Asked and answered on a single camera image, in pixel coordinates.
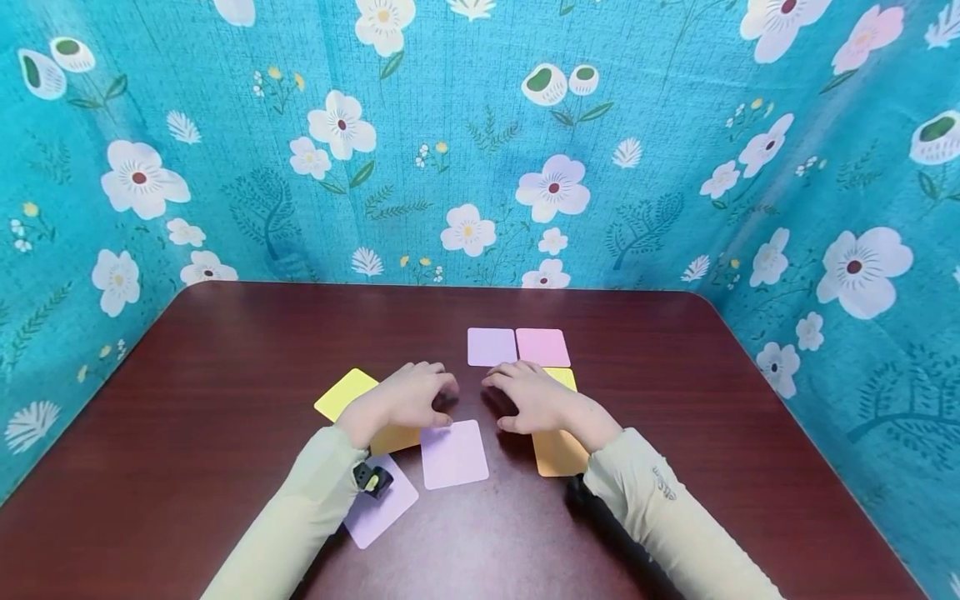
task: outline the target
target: left hand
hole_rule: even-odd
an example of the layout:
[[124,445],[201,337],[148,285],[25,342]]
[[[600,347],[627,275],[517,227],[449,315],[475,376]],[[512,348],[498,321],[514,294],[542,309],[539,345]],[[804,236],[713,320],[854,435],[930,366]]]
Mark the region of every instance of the left hand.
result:
[[456,397],[457,379],[443,363],[407,363],[375,388],[347,405],[337,419],[355,448],[370,445],[373,436],[387,425],[446,427],[449,415],[433,410],[437,395]]

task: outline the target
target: pink card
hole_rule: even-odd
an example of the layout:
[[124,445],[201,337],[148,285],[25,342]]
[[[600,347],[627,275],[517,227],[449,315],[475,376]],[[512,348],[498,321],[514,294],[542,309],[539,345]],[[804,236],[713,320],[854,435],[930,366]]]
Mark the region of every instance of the pink card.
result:
[[569,367],[564,333],[559,329],[518,329],[516,345],[520,360],[529,360],[541,367]]
[[467,330],[467,364],[472,367],[496,367],[516,360],[516,341],[512,329],[471,327]]
[[367,546],[387,531],[420,497],[389,454],[369,458],[367,464],[388,470],[394,476],[394,483],[390,484],[390,488],[379,500],[360,492],[344,519],[347,531],[361,550],[366,550]]
[[423,486],[439,490],[490,477],[487,456],[475,420],[461,420],[449,427],[420,430]]

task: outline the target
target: light green sleeve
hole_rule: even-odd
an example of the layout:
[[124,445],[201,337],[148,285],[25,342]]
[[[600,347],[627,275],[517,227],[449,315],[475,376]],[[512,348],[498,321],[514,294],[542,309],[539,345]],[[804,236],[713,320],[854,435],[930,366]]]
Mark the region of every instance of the light green sleeve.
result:
[[230,552],[201,600],[287,600],[358,494],[353,468],[367,458],[341,429],[307,442],[286,481]]
[[687,600],[783,600],[635,429],[590,456],[584,483]]

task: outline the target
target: teal backdrop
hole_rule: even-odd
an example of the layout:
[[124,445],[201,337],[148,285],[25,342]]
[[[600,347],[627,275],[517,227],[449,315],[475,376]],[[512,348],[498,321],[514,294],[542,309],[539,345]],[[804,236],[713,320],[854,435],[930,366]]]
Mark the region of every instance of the teal backdrop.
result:
[[0,15],[0,497],[187,285],[686,290],[960,596],[960,0]]

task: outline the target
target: hand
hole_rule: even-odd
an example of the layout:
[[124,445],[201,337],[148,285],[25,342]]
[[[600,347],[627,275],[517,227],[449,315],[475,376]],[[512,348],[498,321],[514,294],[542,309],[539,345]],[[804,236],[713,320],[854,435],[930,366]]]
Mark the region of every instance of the hand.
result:
[[516,405],[515,417],[496,422],[503,431],[529,434],[564,429],[590,454],[623,431],[602,406],[570,390],[535,363],[501,363],[481,383],[502,391]]
[[407,363],[375,388],[347,405],[337,419],[355,448],[370,445],[387,425],[446,427],[453,420],[433,410],[437,395],[454,398],[460,393],[456,378],[441,363]]

